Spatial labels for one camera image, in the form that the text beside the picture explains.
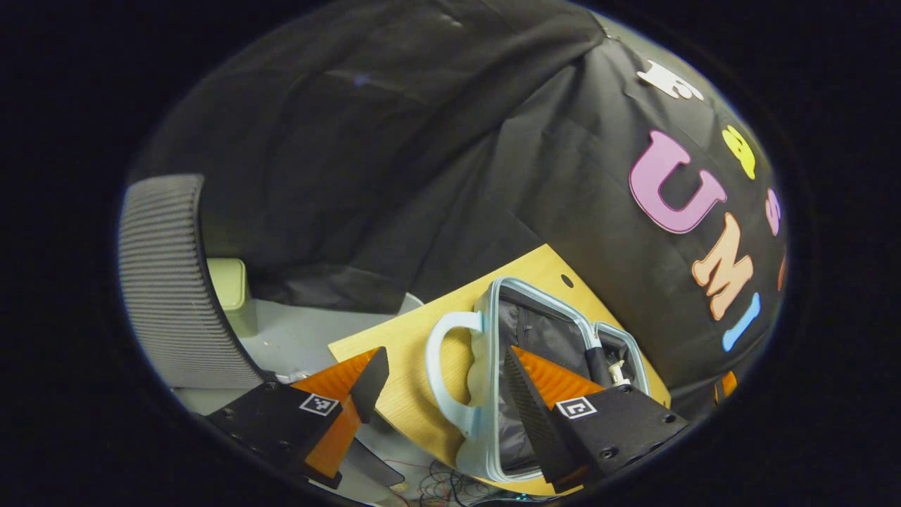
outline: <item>black cloth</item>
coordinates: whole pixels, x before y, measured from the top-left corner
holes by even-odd
[[[642,84],[649,66],[560,1],[338,2],[204,79],[131,181],[205,174],[207,253],[241,258],[254,296],[286,304],[393,312],[405,291],[427,302],[550,244],[681,392],[766,336],[787,231],[769,231],[775,179],[752,133],[755,181],[721,137],[740,124],[731,110]],[[629,190],[652,129],[692,157],[667,202],[691,198],[699,168],[729,192],[689,234],[658,227]],[[716,321],[690,270],[726,211],[754,275]],[[755,292],[760,315],[726,353]]]

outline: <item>wooden board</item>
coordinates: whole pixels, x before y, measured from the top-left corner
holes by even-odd
[[[561,275],[572,281],[572,288]],[[337,361],[344,361],[377,346],[386,348],[390,374],[378,397],[376,410],[417,446],[451,467],[456,462],[463,436],[441,415],[432,396],[425,377],[425,341],[439,318],[452,311],[471,311],[479,296],[494,279],[501,276],[514,276],[566,301],[591,322],[603,321],[622,328],[595,293],[548,245],[544,245],[419,309],[329,344],[329,350]],[[651,397],[669,407],[669,391],[643,355],[642,360],[648,371]],[[462,403],[469,402],[466,376],[472,362],[469,332],[454,329],[441,344],[441,372],[450,394]],[[518,493],[537,496],[555,494],[543,477],[520,483],[479,480]]]

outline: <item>gray mesh chair back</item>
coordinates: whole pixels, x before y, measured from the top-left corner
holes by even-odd
[[[119,223],[119,281],[144,353],[169,387],[263,382],[225,319],[206,266],[198,205],[204,177],[132,184]]]

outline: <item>bag handle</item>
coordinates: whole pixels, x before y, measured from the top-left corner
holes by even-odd
[[[469,438],[476,416],[476,407],[468,407],[453,399],[441,376],[441,342],[451,329],[466,327],[481,333],[484,326],[481,312],[454,311],[438,319],[425,342],[425,376],[438,402],[441,414]]]

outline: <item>yellow letter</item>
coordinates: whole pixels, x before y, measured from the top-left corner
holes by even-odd
[[[726,141],[726,146],[729,146],[729,150],[732,151],[735,158],[742,163],[744,173],[753,180],[756,163],[754,152],[751,151],[751,147],[744,141],[742,135],[735,130],[735,127],[727,125],[726,130],[723,131],[723,140]]]

